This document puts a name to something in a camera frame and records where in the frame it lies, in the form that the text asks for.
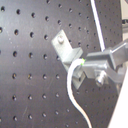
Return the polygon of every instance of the bolt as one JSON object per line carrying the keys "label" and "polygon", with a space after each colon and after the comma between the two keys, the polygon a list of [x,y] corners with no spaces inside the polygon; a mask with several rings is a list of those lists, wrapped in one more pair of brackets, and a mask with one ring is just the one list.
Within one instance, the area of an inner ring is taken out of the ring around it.
{"label": "bolt", "polygon": [[63,36],[58,36],[58,42],[60,43],[60,44],[63,44],[64,43],[64,38],[63,38]]}
{"label": "bolt", "polygon": [[98,87],[102,87],[104,84],[104,80],[106,78],[106,73],[104,71],[100,72],[100,75],[96,77],[95,81]]}

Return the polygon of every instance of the pegboard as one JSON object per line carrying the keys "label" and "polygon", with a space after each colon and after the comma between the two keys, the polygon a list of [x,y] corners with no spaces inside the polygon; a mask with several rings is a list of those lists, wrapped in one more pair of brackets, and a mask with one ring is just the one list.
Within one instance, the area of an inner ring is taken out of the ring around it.
{"label": "pegboard", "polygon": [[[97,0],[105,46],[122,40],[120,0]],[[73,48],[100,50],[89,0],[0,1],[0,127],[86,128],[70,102],[67,73],[51,45],[63,29]],[[93,128],[106,128],[117,101],[116,88],[85,79],[76,100]]]}

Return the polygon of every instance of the gray perforated panel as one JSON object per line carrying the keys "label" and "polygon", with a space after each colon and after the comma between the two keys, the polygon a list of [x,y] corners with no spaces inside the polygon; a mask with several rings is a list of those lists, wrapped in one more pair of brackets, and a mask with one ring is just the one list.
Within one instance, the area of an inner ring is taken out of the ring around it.
{"label": "gray perforated panel", "polygon": [[[96,1],[106,47],[122,39],[119,0]],[[66,71],[51,40],[64,29],[83,57],[99,51],[89,0],[0,1],[0,127],[85,128],[71,104]],[[93,128],[106,128],[117,93],[112,85],[98,88],[86,79],[74,96]]]}

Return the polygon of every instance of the metal bracket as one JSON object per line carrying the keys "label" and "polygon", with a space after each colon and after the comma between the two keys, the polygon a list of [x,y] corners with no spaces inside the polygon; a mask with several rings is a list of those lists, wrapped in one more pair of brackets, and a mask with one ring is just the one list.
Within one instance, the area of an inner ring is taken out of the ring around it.
{"label": "metal bracket", "polygon": [[[63,30],[61,30],[52,40],[52,45],[58,56],[60,57],[60,60],[67,72],[72,61],[80,58],[83,54],[83,50],[81,48],[72,48]],[[76,68],[72,78],[73,84],[76,89],[80,87],[84,79],[85,74],[82,68]]]}

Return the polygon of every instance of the white cable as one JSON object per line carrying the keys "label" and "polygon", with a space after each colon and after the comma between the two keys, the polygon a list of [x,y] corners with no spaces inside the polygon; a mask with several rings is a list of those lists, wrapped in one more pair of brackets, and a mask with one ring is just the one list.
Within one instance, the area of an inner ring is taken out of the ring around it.
{"label": "white cable", "polygon": [[88,118],[88,115],[85,113],[85,111],[80,107],[80,105],[76,102],[74,96],[73,96],[73,91],[71,87],[72,83],[72,75],[75,70],[75,68],[81,64],[83,64],[85,60],[83,59],[76,59],[75,61],[72,62],[69,70],[68,70],[68,75],[67,75],[67,91],[68,91],[68,96],[69,99],[71,100],[72,104],[75,106],[75,108],[83,115],[85,120],[87,121],[88,127],[92,128],[91,122]]}
{"label": "white cable", "polygon": [[97,9],[96,9],[95,0],[91,0],[91,6],[92,6],[92,11],[93,11],[96,28],[97,28],[97,33],[98,33],[98,37],[100,41],[100,48],[101,48],[101,51],[104,51],[105,45],[104,45],[103,34],[102,34],[101,26],[100,26],[100,21],[99,21]]}

